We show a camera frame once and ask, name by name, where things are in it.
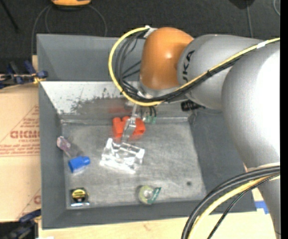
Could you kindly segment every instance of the black cable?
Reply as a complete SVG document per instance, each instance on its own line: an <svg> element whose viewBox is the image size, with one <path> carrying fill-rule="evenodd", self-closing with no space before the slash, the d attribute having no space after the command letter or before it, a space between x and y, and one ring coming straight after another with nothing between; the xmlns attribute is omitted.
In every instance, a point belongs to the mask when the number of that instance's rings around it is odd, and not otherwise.
<svg viewBox="0 0 288 239"><path fill-rule="evenodd" d="M132 66L128 67L122 74L126 74L128 73L130 70L132 70L135 66L138 66L142 61L139 60L138 62L136 62L135 64L133 64Z"/></svg>
<svg viewBox="0 0 288 239"><path fill-rule="evenodd" d="M156 108L154 106L152 106L152 109L153 109L153 112L154 112L154 117L156 117L157 116Z"/></svg>
<svg viewBox="0 0 288 239"><path fill-rule="evenodd" d="M4 11L5 11L5 12L6 12L6 14L8 15L8 17L9 17L10 21L12 22L12 24L13 24L13 26L14 26L14 29L15 29L15 31L16 31L16 32L19 32L19 31L20 31L20 28L18 27L18 25L17 25L17 23L15 22L15 20L14 20L13 16L11 15L11 13L10 13L10 11L9 11L8 7L6 6L6 4L4 3L4 1L3 1L3 0L0 0L0 3L1 3L1 5L3 6L3 8L4 8Z"/></svg>
<svg viewBox="0 0 288 239"><path fill-rule="evenodd" d="M214 233L217 231L218 227L220 226L220 224L222 223L222 221L224 220L224 218L227 216L227 214L229 213L229 211L236 205L236 203L246 194L248 193L249 191L257 188L258 186L270 181L271 179L277 177L278 175L274 175L274 176L270 176L269 178L261 181L261 182L258 182L257 184L251 186L250 188L246 189L245 191L241 192L239 194L239 196L232 201L232 203L228 206L228 208L223 212L223 214L221 215L220 219L218 220L217 224L214 226L214 228L212 229L212 231L210 232L209 236L207 239L211 239L212 236L214 235Z"/></svg>
<svg viewBox="0 0 288 239"><path fill-rule="evenodd" d="M123 76L123 79L126 79L126 78L128 78L128 77L130 77L130 76L132 76L132 75L134 75L134 74L137 74L137 73L139 73L139 71L140 71L140 69L138 69L138 70L136 70L136 71L134 71L134 72L132 72L132 73L129 73L129 74L125 75L125 76Z"/></svg>
<svg viewBox="0 0 288 239"><path fill-rule="evenodd" d="M206 197L204 197L204 199L197 205L197 207L193 210L193 212L189 216L189 218L185 224L185 227L183 229L183 233L182 233L181 238L182 239L188 238L189 233L193 227L193 224L194 224L196 218L198 217L201 209L204 208L204 206L206 206L208 204L208 202L210 202L212 199L216 198L217 196L219 196L219 197L222 196L223 192L228 190L228 189L240 186L240 185L247 183L251 180L260 179L264 176L274 175L274 174L279 173L279 172L280 172L280 166L262 168L262 169L254 170L251 172L247 172L247 173L235 176L235 177L225 181L224 183L220 184L216 188L214 188L211 192L209 192L207 194Z"/></svg>

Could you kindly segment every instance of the blue clamp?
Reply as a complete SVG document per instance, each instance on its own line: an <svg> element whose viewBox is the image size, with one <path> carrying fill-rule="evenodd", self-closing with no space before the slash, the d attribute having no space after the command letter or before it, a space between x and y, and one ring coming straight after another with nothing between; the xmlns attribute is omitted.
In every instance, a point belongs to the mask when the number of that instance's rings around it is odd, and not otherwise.
<svg viewBox="0 0 288 239"><path fill-rule="evenodd" d="M0 76L0 89L5 87L32 83L35 79L45 79L48 77L47 71L36 72L33 65L24 61L25 72L20 72L16 64L11 61L6 69L6 73Z"/></svg>

